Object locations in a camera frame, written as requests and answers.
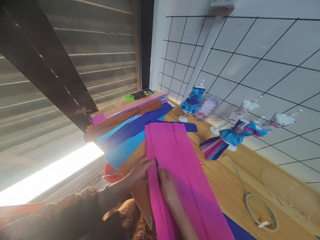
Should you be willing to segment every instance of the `person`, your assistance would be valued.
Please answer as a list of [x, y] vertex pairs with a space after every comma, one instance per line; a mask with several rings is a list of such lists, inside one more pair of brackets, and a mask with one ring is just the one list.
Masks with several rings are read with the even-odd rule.
[[[88, 187], [80, 193], [48, 203], [31, 215], [12, 222], [0, 230], [1, 240], [149, 240], [151, 230], [136, 203], [120, 201], [146, 180], [147, 169], [154, 160], [142, 158], [130, 173], [102, 190]], [[161, 192], [180, 230], [183, 240], [199, 237], [187, 216], [172, 175], [158, 166]]]

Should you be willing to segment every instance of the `red basket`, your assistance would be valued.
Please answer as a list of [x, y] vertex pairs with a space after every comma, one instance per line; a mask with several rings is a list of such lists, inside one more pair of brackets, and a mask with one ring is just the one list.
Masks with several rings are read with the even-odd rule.
[[104, 168], [103, 178], [110, 183], [114, 183], [122, 179], [119, 171], [115, 170], [110, 163], [107, 163]]

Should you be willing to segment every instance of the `wooden tabletop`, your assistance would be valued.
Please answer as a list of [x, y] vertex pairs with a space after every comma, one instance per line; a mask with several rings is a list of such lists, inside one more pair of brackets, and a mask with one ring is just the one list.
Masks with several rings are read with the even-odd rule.
[[[124, 102], [118, 102], [113, 105], [112, 108], [125, 104]], [[183, 115], [180, 107], [176, 105], [164, 118], [164, 121], [179, 121], [179, 116]], [[312, 227], [306, 229], [298, 222], [289, 217], [271, 198], [267, 190], [263, 186], [261, 180], [261, 171], [266, 168], [278, 169], [284, 174], [292, 177], [290, 174], [274, 165], [264, 157], [255, 153], [246, 146], [240, 144], [235, 152], [226, 150], [223, 154], [230, 157], [237, 166], [241, 178], [244, 180], [245, 185], [250, 193], [260, 196], [265, 200], [271, 209], [274, 211], [279, 228], [276, 232], [270, 232], [264, 229], [259, 229], [256, 223], [251, 219], [247, 212], [243, 201], [243, 187], [235, 174], [234, 168], [226, 158], [219, 158], [217, 161], [206, 160], [202, 154], [199, 144], [208, 138], [212, 138], [215, 135], [209, 130], [211, 124], [208, 122], [195, 121], [193, 116], [187, 116], [188, 122], [195, 123], [198, 127], [198, 132], [189, 132], [188, 136], [191, 139], [193, 148], [202, 163], [203, 170], [208, 178], [212, 191], [218, 200], [221, 210], [224, 214], [230, 217], [243, 229], [249, 232], [253, 237], [258, 240], [291, 240], [291, 239], [313, 239], [314, 236], [320, 233], [317, 229]], [[126, 176], [134, 164], [146, 155], [145, 141], [133, 152], [133, 154], [121, 165], [119, 171], [122, 176]], [[308, 190], [311, 190], [307, 185], [302, 183]], [[149, 189], [145, 182], [142, 182], [139, 187], [131, 192], [135, 202], [137, 203], [141, 213], [143, 214], [146, 222], [149, 226], [152, 225], [153, 215], [150, 203]], [[254, 215], [260, 221], [266, 221], [269, 219], [269, 213], [265, 207], [259, 201], [252, 200], [250, 207], [253, 210]]]

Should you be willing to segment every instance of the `blue crepe paper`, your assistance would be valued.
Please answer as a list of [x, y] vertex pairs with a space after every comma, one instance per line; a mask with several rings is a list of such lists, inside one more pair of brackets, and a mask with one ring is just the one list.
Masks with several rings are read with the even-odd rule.
[[[167, 114], [158, 118], [162, 120]], [[105, 159], [115, 168], [118, 169], [121, 164], [130, 157], [134, 150], [139, 147], [139, 145], [146, 139], [144, 135], [144, 130], [138, 133], [137, 135], [128, 138], [126, 141], [108, 151], [104, 157]]]
[[159, 121], [156, 120], [158, 123], [179, 123], [179, 124], [184, 124], [186, 127], [187, 132], [198, 132], [197, 125], [194, 123], [184, 123], [184, 122], [166, 122], [166, 121]]
[[135, 115], [131, 118], [129, 118], [127, 121], [121, 123], [119, 126], [115, 127], [114, 129], [110, 130], [109, 132], [103, 134], [102, 136], [98, 137], [97, 140], [100, 143], [103, 143], [105, 140], [107, 140], [112, 134], [114, 134], [116, 131], [118, 131], [120, 128], [122, 128], [124, 125], [126, 125], [127, 123], [133, 121], [134, 119], [136, 119], [139, 115]]
[[233, 233], [235, 240], [256, 240], [253, 236], [250, 235], [246, 230], [236, 224], [231, 220], [227, 215], [223, 214], [227, 220], [227, 223]]
[[126, 141], [128, 138], [133, 137], [139, 132], [143, 131], [146, 123], [149, 121], [156, 121], [159, 117], [161, 117], [163, 114], [167, 114], [172, 109], [173, 107], [169, 103], [165, 103], [157, 110], [143, 114], [116, 131], [112, 136], [103, 142], [104, 145], [106, 146], [107, 150], [110, 151]]

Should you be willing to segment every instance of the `bright window light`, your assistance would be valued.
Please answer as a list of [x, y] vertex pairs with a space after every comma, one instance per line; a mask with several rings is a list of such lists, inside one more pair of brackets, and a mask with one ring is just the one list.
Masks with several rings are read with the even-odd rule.
[[28, 203], [47, 189], [102, 156], [93, 142], [0, 192], [0, 206]]

